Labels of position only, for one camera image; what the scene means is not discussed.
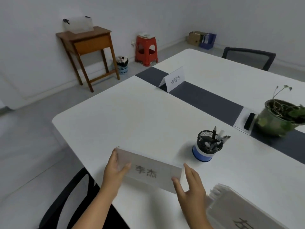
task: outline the wooden table leg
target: wooden table leg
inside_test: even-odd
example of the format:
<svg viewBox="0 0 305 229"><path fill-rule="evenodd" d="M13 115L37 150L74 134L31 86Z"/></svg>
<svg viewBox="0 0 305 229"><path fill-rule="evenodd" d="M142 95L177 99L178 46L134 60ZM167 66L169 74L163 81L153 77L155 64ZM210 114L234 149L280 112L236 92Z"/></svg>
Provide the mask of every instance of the wooden table leg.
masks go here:
<svg viewBox="0 0 305 229"><path fill-rule="evenodd" d="M86 81L87 81L87 83L88 83L88 86L89 86L90 91L91 91L91 92L94 92L94 90L93 90L93 88L92 88L92 85L91 85L91 83L90 83L90 80L89 80L89 78L88 78L88 76L87 76L85 67L84 67L84 65L83 65L83 63L82 63L82 61L81 61L81 57L79 56L78 53L75 53L75 55L76 55L76 58L77 58L77 60L78 60L78 62L79 62L79 65L81 66L81 70L82 70L82 72L84 73L84 76L85 76L85 79L86 79Z"/></svg>
<svg viewBox="0 0 305 229"><path fill-rule="evenodd" d="M71 64L72 64L72 67L73 67L73 69L74 69L74 72L75 72L75 74L76 74L76 77L77 77L77 79L78 79L79 84L80 84L80 85L83 85L83 82L82 82L82 80L81 80L81 77L79 76L79 73L78 73L77 68L76 68L76 66L75 66L75 63L74 63L74 61L73 61L73 58L72 58L70 52L67 50L66 45L65 45L64 43L63 43L63 47L65 48L65 51L66 51L66 53L67 53L67 55L68 55L68 57L69 57L69 60L70 60L70 62L71 62Z"/></svg>
<svg viewBox="0 0 305 229"><path fill-rule="evenodd" d="M107 65L107 61L106 61L106 56L105 56L104 49L101 49L101 53L102 53L103 62L104 62L105 69L106 69L106 73L109 73L109 69L108 69L108 65Z"/></svg>
<svg viewBox="0 0 305 229"><path fill-rule="evenodd" d="M116 72L116 77L117 77L117 80L120 80L119 69L117 68L116 57L114 55L114 49L113 49L113 45L112 45L110 34L109 34L109 40L110 40L110 50L111 50L111 54L112 54L112 59L113 59L113 64L114 64L114 68L115 68L115 72Z"/></svg>

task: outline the white name card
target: white name card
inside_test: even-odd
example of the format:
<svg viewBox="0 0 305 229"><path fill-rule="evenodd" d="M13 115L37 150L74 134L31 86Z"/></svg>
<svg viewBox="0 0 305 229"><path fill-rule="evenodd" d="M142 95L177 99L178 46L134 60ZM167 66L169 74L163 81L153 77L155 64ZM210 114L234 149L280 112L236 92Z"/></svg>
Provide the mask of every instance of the white name card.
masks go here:
<svg viewBox="0 0 305 229"><path fill-rule="evenodd" d="M183 167L160 162L121 147L116 147L116 152L120 170L125 164L132 163L131 169L126 174L127 177L176 193L171 178L176 177L180 181Z"/></svg>
<svg viewBox="0 0 305 229"><path fill-rule="evenodd" d="M178 85L180 85L183 81L185 81L184 70L183 70L183 67L180 67L177 70L175 70L172 73L165 76L162 79L159 87L161 87L163 84L166 84L167 92L170 92L171 90L176 88Z"/></svg>

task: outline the dark gray table strip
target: dark gray table strip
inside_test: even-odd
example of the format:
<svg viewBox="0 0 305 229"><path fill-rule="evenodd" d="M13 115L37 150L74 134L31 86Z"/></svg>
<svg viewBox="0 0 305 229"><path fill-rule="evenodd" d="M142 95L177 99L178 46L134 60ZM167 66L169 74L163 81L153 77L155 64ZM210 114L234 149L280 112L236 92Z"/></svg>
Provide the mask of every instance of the dark gray table strip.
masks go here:
<svg viewBox="0 0 305 229"><path fill-rule="evenodd" d="M151 67L136 76L158 87L166 75L168 75L168 73ZM166 86L162 86L161 89L166 91ZM186 81L169 92L169 94L231 126L234 125L243 109L243 106L239 104ZM259 129L254 126L251 137L305 164L305 148L303 144L305 141L304 133L298 130L293 130L283 138L271 137L263 135L259 132Z"/></svg>

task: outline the stool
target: stool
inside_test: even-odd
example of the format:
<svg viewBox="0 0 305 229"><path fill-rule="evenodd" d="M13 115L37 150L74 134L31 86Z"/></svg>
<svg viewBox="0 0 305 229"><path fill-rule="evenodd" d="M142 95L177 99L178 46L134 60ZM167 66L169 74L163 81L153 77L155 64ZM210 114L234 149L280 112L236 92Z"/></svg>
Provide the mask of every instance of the stool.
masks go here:
<svg viewBox="0 0 305 229"><path fill-rule="evenodd" d="M155 46L155 50L150 49L149 47L151 45ZM142 61L144 66L150 66L150 63L152 61L158 62L158 56L157 56L157 42L156 38L153 37L151 39L142 38L140 36L137 36L136 41L136 51L135 51L135 61Z"/></svg>

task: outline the white table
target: white table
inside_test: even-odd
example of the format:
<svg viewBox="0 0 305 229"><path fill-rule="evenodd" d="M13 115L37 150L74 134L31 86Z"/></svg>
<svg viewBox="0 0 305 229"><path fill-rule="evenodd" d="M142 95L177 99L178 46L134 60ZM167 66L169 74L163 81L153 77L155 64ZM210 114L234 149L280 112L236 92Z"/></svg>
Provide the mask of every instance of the white table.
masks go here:
<svg viewBox="0 0 305 229"><path fill-rule="evenodd" d="M258 112L276 85L293 87L279 99L304 101L303 82L192 49L155 68L170 73L181 66L186 81ZM53 123L99 185L113 148L122 146L160 160L187 162L207 193L217 183L228 185L287 227L304 228L304 164L138 77L68 109ZM198 132L214 126L232 138L210 162L199 162L191 148ZM305 132L305 127L297 129ZM188 189L185 179L182 186ZM188 228L175 194L131 179L124 181L113 205L131 229Z"/></svg>

